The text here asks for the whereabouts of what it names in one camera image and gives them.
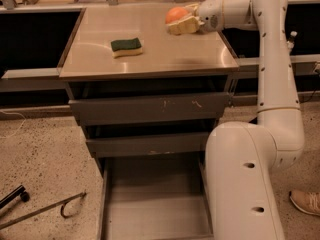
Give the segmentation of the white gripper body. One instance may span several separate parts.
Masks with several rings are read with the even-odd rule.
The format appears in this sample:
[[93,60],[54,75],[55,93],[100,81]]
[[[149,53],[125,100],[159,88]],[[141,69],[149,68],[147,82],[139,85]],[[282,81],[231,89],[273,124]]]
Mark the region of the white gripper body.
[[216,32],[223,29],[223,2],[224,0],[206,0],[199,5],[198,17],[201,22],[201,31]]

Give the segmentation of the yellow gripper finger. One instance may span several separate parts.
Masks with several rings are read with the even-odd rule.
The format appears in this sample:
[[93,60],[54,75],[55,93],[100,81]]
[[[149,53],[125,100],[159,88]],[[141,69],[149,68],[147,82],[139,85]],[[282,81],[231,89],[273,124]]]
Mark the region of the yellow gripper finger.
[[167,32],[171,35],[192,34],[197,32],[203,22],[195,16],[188,16],[166,25]]
[[185,6],[185,9],[194,16],[198,15],[199,3],[193,3]]

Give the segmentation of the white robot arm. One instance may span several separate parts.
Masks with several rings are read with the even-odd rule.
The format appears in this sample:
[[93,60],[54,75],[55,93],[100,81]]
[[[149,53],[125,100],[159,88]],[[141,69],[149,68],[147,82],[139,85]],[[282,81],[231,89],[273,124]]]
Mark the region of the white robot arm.
[[302,154],[304,129],[285,19],[288,0],[206,0],[166,15],[173,35],[257,30],[256,123],[227,122],[209,135],[205,178],[214,240],[285,240],[271,173]]

